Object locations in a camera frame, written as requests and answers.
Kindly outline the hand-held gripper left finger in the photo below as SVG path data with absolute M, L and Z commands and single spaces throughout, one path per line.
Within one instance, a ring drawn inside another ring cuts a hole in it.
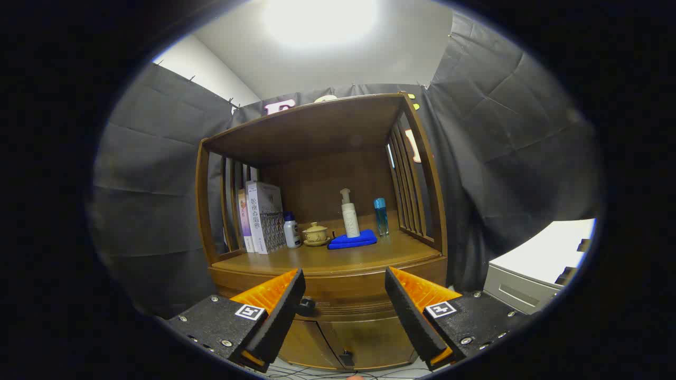
M 306 281 L 294 269 L 227 298 L 210 295 L 167 320 L 169 332 L 230 366 L 265 373 L 292 327 Z

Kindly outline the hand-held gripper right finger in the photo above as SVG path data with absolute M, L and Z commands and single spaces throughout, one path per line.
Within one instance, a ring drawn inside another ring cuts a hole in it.
M 462 295 L 394 267 L 386 269 L 384 287 L 429 370 L 476 356 L 529 323 L 526 313 L 493 296 Z

